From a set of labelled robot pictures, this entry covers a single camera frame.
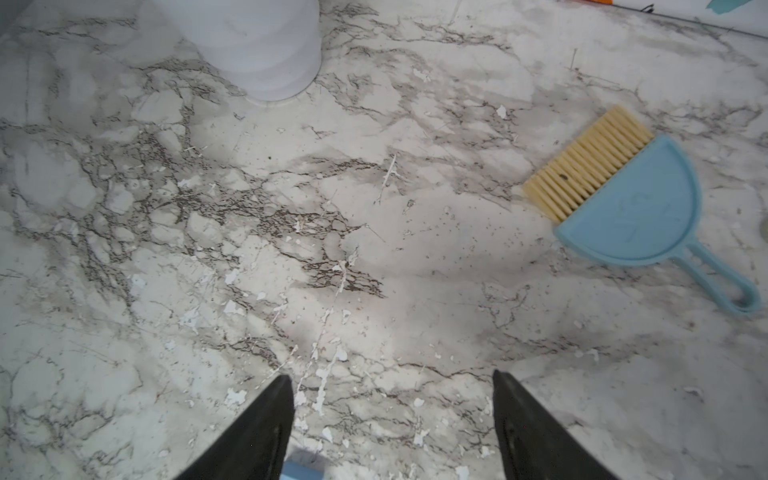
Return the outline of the blue block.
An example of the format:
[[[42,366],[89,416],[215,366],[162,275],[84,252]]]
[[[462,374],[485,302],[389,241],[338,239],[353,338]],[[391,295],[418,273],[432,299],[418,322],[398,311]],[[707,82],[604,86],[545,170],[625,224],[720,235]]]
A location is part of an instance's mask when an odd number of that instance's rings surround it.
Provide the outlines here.
[[[321,470],[309,468],[294,462],[285,462],[280,474],[280,480],[323,480]]]

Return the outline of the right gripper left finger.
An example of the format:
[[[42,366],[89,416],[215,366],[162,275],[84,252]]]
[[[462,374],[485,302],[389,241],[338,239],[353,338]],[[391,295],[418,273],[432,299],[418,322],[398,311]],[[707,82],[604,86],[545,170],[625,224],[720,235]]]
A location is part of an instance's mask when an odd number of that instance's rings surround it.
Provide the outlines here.
[[[291,379],[280,375],[178,477],[278,480],[294,414]]]

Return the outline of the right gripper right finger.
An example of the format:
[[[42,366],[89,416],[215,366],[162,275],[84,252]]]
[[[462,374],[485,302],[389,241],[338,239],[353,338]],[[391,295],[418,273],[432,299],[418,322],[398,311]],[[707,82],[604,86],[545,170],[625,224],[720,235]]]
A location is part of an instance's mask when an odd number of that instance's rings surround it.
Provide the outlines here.
[[[493,372],[493,414],[506,478],[616,480],[508,372]]]

